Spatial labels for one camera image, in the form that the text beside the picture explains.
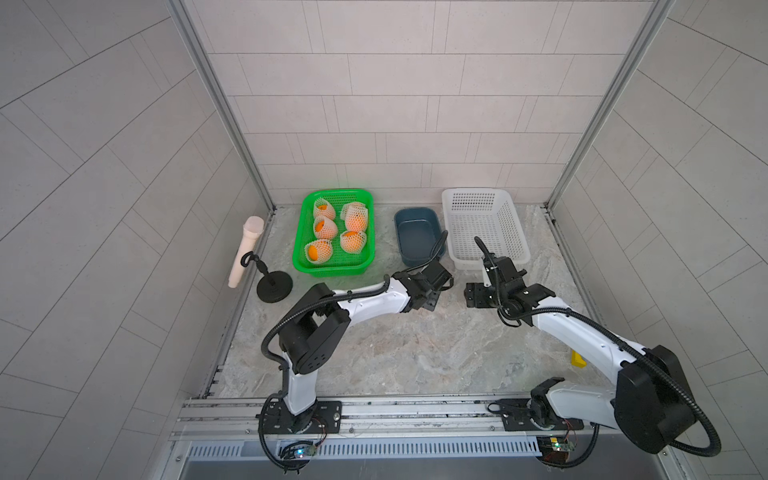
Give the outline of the green plastic basket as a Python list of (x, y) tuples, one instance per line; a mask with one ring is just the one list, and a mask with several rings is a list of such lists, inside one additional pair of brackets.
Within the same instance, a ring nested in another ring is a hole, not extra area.
[(375, 257), (373, 196), (362, 189), (321, 190), (302, 202), (294, 267), (314, 277), (356, 276)]

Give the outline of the dark blue plastic tub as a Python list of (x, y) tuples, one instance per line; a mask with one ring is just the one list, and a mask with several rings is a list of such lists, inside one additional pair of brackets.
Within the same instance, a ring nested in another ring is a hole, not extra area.
[(405, 208), (395, 214), (394, 222), (403, 263), (417, 267), (427, 262), (442, 233), (436, 212), (427, 207)]

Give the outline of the green circuit board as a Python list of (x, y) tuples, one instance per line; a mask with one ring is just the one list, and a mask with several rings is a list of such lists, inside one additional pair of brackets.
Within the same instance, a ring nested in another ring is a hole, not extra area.
[(312, 441), (297, 441), (281, 448), (279, 458), (285, 461), (298, 461), (313, 457), (319, 448), (319, 443)]
[(536, 441), (540, 451), (538, 460), (542, 463), (565, 464), (576, 450), (576, 445), (565, 436), (539, 436)]

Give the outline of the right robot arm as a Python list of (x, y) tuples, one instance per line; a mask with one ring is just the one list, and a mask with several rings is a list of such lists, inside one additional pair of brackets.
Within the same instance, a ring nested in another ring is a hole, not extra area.
[(695, 400), (677, 356), (663, 346), (631, 342), (571, 309), (554, 291), (528, 285), (514, 262), (492, 253), (481, 239), (484, 280), (465, 287), (470, 308), (492, 309), (503, 325), (543, 331), (581, 354), (611, 383), (581, 386), (551, 377), (530, 392), (531, 423), (553, 429), (559, 421), (579, 419), (596, 428), (617, 429), (647, 453), (665, 447), (699, 457), (715, 457), (722, 441), (713, 422)]

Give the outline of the yellow plastic block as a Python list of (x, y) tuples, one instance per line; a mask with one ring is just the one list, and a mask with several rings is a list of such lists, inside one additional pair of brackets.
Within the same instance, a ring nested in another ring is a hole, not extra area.
[(576, 351), (571, 351), (570, 363), (577, 368), (585, 368), (587, 366), (586, 360)]

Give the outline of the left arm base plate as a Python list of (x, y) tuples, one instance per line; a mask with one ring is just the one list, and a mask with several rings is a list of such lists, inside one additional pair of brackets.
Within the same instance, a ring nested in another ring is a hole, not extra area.
[(293, 414), (284, 400), (275, 400), (259, 415), (259, 428), (266, 435), (337, 434), (341, 414), (340, 401), (316, 401), (304, 412)]

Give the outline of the beige microphone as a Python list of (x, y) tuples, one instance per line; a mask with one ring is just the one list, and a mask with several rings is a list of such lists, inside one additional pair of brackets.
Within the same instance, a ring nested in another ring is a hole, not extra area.
[(249, 217), (242, 229), (242, 238), (238, 247), (235, 259), (230, 270), (228, 278), (228, 287), (235, 289), (238, 287), (244, 272), (245, 266), (242, 264), (242, 258), (249, 253), (254, 253), (255, 246), (265, 229), (265, 221), (258, 216)]

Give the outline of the left green circuit board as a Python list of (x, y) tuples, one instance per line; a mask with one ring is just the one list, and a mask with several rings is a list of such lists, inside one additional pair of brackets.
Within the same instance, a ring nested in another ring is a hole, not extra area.
[(297, 441), (281, 448), (279, 458), (285, 461), (298, 461), (313, 457), (319, 448), (319, 443), (312, 441)]

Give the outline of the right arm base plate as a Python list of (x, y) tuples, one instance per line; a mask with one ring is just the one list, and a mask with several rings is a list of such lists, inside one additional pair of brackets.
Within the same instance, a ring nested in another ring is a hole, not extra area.
[(486, 410), (501, 417), (505, 431), (584, 429), (582, 420), (557, 416), (546, 401), (525, 398), (499, 399), (488, 404)]

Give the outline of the right green circuit board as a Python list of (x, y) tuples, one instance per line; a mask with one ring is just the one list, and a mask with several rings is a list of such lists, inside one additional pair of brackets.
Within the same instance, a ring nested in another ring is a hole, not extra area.
[(576, 450), (576, 445), (565, 436), (539, 436), (536, 441), (540, 451), (538, 460), (542, 463), (565, 464)]

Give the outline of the aluminium rail frame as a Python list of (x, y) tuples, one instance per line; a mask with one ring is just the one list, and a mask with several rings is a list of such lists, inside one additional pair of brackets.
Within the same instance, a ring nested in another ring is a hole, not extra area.
[[(583, 430), (505, 431), (486, 406), (521, 393), (351, 396), (340, 401), (337, 434), (266, 435), (268, 399), (185, 401), (152, 479), (688, 479), (686, 459), (670, 448), (645, 453), (617, 429), (583, 421)], [(565, 464), (542, 463), (536, 438), (576, 445)], [(319, 443), (308, 459), (285, 461), (282, 447)]]

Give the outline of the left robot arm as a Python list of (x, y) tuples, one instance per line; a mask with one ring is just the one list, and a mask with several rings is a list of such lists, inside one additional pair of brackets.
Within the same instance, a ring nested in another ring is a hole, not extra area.
[(334, 291), (324, 283), (312, 286), (266, 334), (262, 355), (278, 364), (281, 389), (264, 403), (259, 428), (264, 433), (301, 433), (313, 423), (319, 408), (317, 372), (338, 347), (348, 328), (374, 318), (435, 309), (453, 276), (440, 263), (448, 237), (442, 231), (430, 257), (382, 282), (347, 291)]

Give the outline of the white plastic basket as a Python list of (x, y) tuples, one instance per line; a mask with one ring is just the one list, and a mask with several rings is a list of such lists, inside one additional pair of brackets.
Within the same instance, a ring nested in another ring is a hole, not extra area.
[(453, 188), (442, 192), (449, 257), (459, 270), (481, 270), (479, 237), (496, 255), (516, 265), (530, 261), (530, 250), (510, 194), (501, 189)]

